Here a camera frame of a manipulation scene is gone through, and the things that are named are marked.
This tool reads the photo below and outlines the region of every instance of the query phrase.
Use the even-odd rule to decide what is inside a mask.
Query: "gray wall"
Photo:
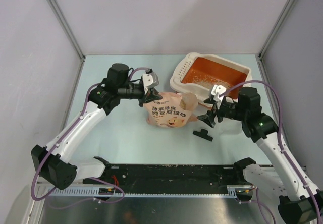
[[[15,202],[15,224],[30,198],[30,151],[59,132],[80,59],[46,0],[0,0],[0,11],[0,223]]]
[[[85,55],[257,53],[286,2],[57,1]]]
[[[323,0],[298,0],[264,57],[296,159],[323,188]]]

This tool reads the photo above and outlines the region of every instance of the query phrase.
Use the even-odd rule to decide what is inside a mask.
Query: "orange litter tray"
[[[211,107],[203,101],[208,98],[208,92],[214,84],[229,89],[251,79],[249,67],[216,55],[192,52],[176,66],[170,86],[179,93],[194,93],[200,104]],[[239,88],[231,91],[228,96],[236,100],[238,93]]]

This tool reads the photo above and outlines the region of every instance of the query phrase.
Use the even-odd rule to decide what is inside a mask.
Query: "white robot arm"
[[[215,117],[218,122],[223,118],[241,121],[243,132],[265,153],[282,183],[262,171],[250,158],[234,164],[242,173],[242,178],[256,185],[267,196],[279,197],[278,209],[286,223],[307,223],[320,219],[323,191],[307,176],[289,151],[274,120],[261,112],[257,89],[241,88],[238,102],[228,102],[224,96],[226,92],[224,86],[214,85],[209,98],[204,101],[213,104],[213,107],[198,119],[211,127],[215,126]]]
[[[139,83],[130,81],[130,70],[125,64],[113,64],[107,77],[89,88],[79,115],[45,147],[36,145],[32,149],[31,155],[36,169],[32,196],[38,175],[61,190],[75,180],[100,177],[105,165],[98,158],[81,162],[71,161],[73,153],[84,137],[120,104],[121,99],[138,99],[139,106],[162,99],[154,88],[159,84],[158,77],[151,69],[142,75]]]

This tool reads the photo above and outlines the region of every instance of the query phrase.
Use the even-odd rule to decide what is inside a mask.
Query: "white litter box frame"
[[[247,75],[246,81],[248,80],[252,80],[252,76],[251,76],[251,68],[238,64],[234,61],[219,57],[217,55],[213,55],[213,54],[199,54],[196,52],[191,52],[189,54],[187,54],[183,60],[180,61],[180,63],[176,66],[173,75],[170,79],[170,86],[172,89],[174,89],[176,92],[178,93],[194,93],[197,97],[197,100],[200,104],[205,105],[207,107],[212,107],[212,105],[210,104],[205,104],[203,101],[206,100],[208,98],[208,92],[209,89],[198,85],[198,84],[194,84],[194,83],[187,83],[187,84],[183,84],[182,80],[185,77],[186,73],[188,72],[188,70],[191,68],[191,66],[193,65],[194,61],[198,58],[205,58],[205,59],[209,59],[213,62],[216,62],[218,64],[222,64],[225,66],[228,66],[232,69],[235,69],[237,71],[240,71],[242,73],[245,73]]]

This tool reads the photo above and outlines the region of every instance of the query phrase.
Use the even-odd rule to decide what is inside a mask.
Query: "black plastic clip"
[[[208,130],[202,128],[200,132],[198,131],[193,131],[193,135],[204,138],[207,141],[213,141],[213,137],[208,135]]]

